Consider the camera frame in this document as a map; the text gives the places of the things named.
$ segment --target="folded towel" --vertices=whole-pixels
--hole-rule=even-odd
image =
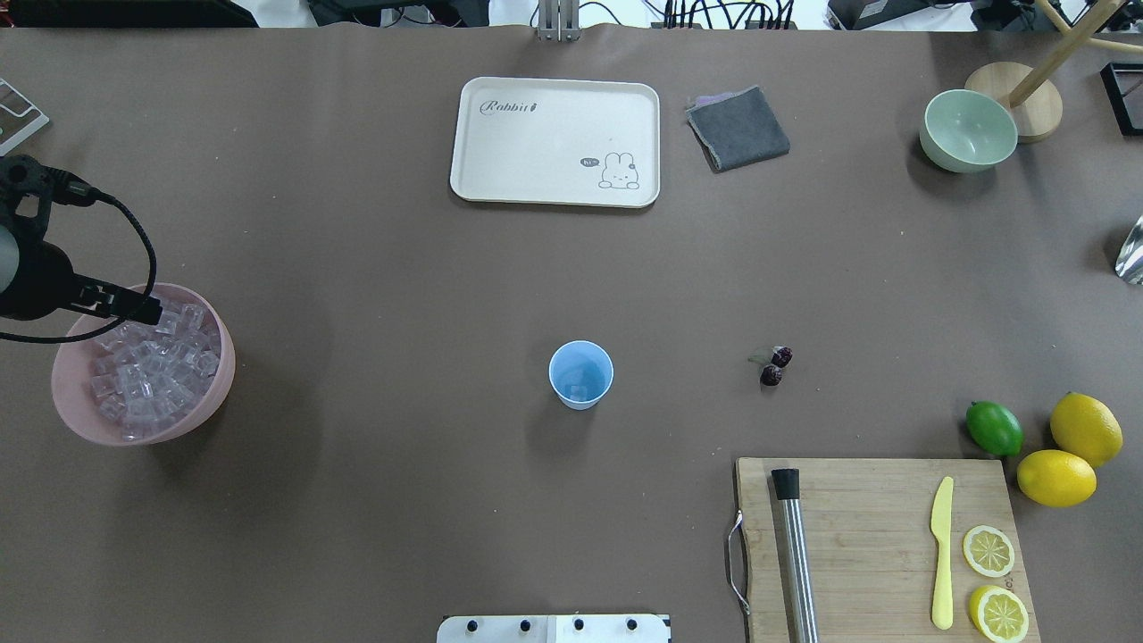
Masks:
[[[687,121],[724,171],[790,151],[790,139],[758,86],[742,91],[700,96]]]

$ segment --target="plastic knife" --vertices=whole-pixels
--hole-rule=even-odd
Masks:
[[[936,538],[936,585],[933,588],[933,625],[940,629],[952,627],[952,569],[949,541],[952,531],[952,479],[945,476],[933,499],[929,530]]]

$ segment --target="light green bowl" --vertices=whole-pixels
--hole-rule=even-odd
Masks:
[[[949,171],[982,171],[1016,150],[1016,122],[989,96],[950,89],[925,107],[921,148]]]

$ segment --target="ice cube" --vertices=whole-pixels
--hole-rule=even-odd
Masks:
[[[178,320],[178,333],[191,333],[202,328],[202,320],[207,316],[207,308],[197,303],[189,303],[183,306],[183,313]]]
[[[135,348],[123,345],[112,357],[115,359],[115,364],[135,364]]]
[[[173,360],[165,355],[157,354],[147,357],[143,362],[139,362],[139,369],[142,369],[149,377],[154,377],[166,372],[171,364],[174,364]]]
[[[175,415],[175,411],[177,411],[177,409],[175,409],[175,405],[169,400],[167,400],[166,396],[161,395],[157,396],[151,401],[151,407],[154,410],[154,416],[158,420],[169,419],[171,416]]]
[[[170,386],[162,389],[162,395],[166,396],[167,401],[175,407],[179,412],[190,411],[199,402],[199,396],[194,395],[189,388],[183,385],[171,381]]]
[[[99,345],[99,347],[107,353],[115,353],[126,346],[122,338],[120,338],[114,331],[97,336],[93,339],[93,341]]]
[[[198,353],[191,349],[191,347],[184,345],[182,341],[177,341],[175,346],[170,347],[170,351],[167,352],[167,356],[175,362],[193,364],[194,359],[198,357]]]
[[[150,400],[127,399],[127,421],[150,423],[157,418],[158,416]]]
[[[135,356],[136,364],[143,364],[147,357],[155,355],[155,352],[146,344],[142,344],[131,349],[131,355]]]
[[[143,369],[141,369],[137,364],[121,364],[118,369],[115,369],[115,375],[119,376],[120,393],[122,393],[122,389],[126,388],[127,385],[142,383],[146,379],[146,373],[144,373]]]
[[[123,431],[120,434],[123,442],[135,442],[151,435],[151,423],[141,420],[123,420]]]
[[[123,385],[123,399],[127,400],[127,404],[147,401],[152,397],[154,397],[154,389],[151,388],[151,383],[146,380]]]
[[[197,373],[194,368],[187,364],[185,361],[177,361],[175,365],[167,370],[167,375],[170,376],[171,380],[186,386],[186,383],[195,379]]]
[[[99,416],[111,420],[112,423],[118,423],[123,413],[127,411],[127,405],[118,395],[109,395],[103,399],[99,404]]]
[[[119,369],[115,364],[115,359],[112,356],[97,357],[91,361],[91,375],[93,376],[106,376],[107,373],[114,375]]]
[[[210,340],[202,333],[195,331],[193,333],[187,333],[185,337],[179,338],[178,341],[183,343],[183,345],[186,346],[186,348],[194,352],[197,359],[198,354],[207,349],[207,345],[209,344]]]
[[[170,427],[174,427],[175,423],[178,420],[176,420],[173,416],[168,416],[166,418],[159,418],[158,420],[154,421],[151,428],[154,433],[165,432]]]
[[[207,391],[210,389],[211,380],[214,380],[214,378],[199,378],[198,376],[195,376],[194,378],[191,378],[190,381],[187,381],[183,386],[190,389],[191,393],[193,393],[195,396],[202,397],[207,394]]]
[[[158,353],[159,355],[168,355],[170,354],[170,351],[175,348],[175,346],[177,346],[177,344],[178,343],[175,341],[175,338],[165,337],[158,343],[155,343],[157,346],[154,348],[154,352]]]
[[[138,346],[143,340],[151,337],[151,327],[144,327],[137,323],[137,321],[128,321],[128,323],[119,327],[121,329],[119,336],[122,340],[131,346]]]
[[[113,393],[119,393],[119,376],[96,376],[91,378],[91,393],[95,399],[107,397]]]
[[[174,336],[175,329],[178,327],[178,312],[163,307],[162,314],[159,315],[159,323],[154,327],[154,332],[160,336]]]
[[[202,335],[207,337],[207,348],[213,351],[215,355],[222,353],[222,333],[218,332],[218,329],[210,327],[202,331]]]
[[[198,370],[199,376],[209,378],[218,370],[218,356],[209,352],[203,353],[194,361],[194,368]]]

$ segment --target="metal handle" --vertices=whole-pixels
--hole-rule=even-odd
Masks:
[[[809,556],[806,553],[806,532],[801,521],[801,503],[782,501],[782,522],[786,538],[786,584],[793,610],[794,641],[818,643],[817,616],[814,612],[814,593],[809,580]]]
[[[749,617],[750,603],[746,602],[746,598],[742,595],[742,592],[738,592],[738,586],[734,584],[734,565],[730,564],[732,560],[730,541],[734,539],[734,532],[736,531],[740,533],[742,531],[742,509],[738,509],[738,513],[734,517],[734,525],[730,528],[730,531],[726,535],[726,578],[730,581],[730,589],[734,589],[734,595],[737,596],[738,602],[742,603],[742,613]]]

